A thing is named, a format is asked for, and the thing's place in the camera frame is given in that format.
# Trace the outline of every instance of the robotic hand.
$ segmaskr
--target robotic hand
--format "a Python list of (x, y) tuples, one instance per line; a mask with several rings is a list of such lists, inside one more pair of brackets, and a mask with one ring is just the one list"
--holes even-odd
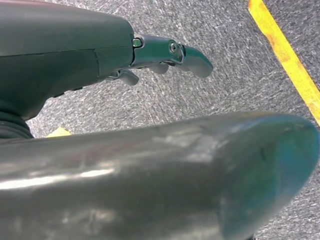
[[(130, 69), (157, 74), (169, 66), (205, 78), (200, 51), (171, 38), (137, 35), (126, 20), (37, 1), (0, 0), (0, 112), (35, 117), (46, 100), (103, 80), (135, 85)], [(0, 121), (5, 121), (0, 114)]]

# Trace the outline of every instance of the yellow tape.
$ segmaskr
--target yellow tape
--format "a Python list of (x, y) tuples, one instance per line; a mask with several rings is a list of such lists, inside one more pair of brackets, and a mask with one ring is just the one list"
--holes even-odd
[(320, 92), (291, 48), (263, 0), (249, 0), (248, 9), (257, 25), (271, 44), (301, 98), (320, 126)]
[(51, 134), (48, 135), (46, 138), (54, 138), (54, 137), (62, 137), (62, 136), (69, 136), (69, 135), (71, 135), (70, 132), (62, 127), (58, 127), (57, 130), (51, 132)]

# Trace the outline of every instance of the yellow object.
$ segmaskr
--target yellow object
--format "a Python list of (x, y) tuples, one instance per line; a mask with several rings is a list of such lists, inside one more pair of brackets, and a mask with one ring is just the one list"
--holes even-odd
[(301, 98), (320, 126), (320, 92), (263, 0), (249, 0), (248, 10), (271, 44)]
[(71, 135), (70, 132), (62, 127), (58, 127), (57, 130), (54, 130), (51, 132), (51, 134), (48, 135), (47, 138), (54, 138), (54, 137), (69, 136), (69, 135)]

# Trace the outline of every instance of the dark green robot arm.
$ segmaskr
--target dark green robot arm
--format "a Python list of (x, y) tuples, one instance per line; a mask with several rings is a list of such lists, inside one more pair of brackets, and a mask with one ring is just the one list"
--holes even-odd
[(168, 66), (207, 77), (201, 52), (170, 38), (136, 35), (126, 20), (36, 1), (0, 1), (0, 112), (35, 117), (46, 100), (103, 80), (134, 85), (133, 68)]

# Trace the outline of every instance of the gray carpet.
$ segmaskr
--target gray carpet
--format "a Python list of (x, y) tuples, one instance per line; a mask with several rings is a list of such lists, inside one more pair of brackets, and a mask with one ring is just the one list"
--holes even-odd
[[(102, 82), (50, 99), (29, 122), (36, 137), (57, 127), (73, 134), (169, 123), (230, 111), (291, 113), (313, 121), (267, 40), (240, 0), (59, 0), (124, 17), (137, 33), (171, 37), (198, 48), (214, 66), (207, 79), (171, 69), (137, 70), (138, 85)], [(266, 5), (314, 79), (319, 79), (320, 2), (268, 0)], [(320, 168), (258, 240), (320, 239)]]

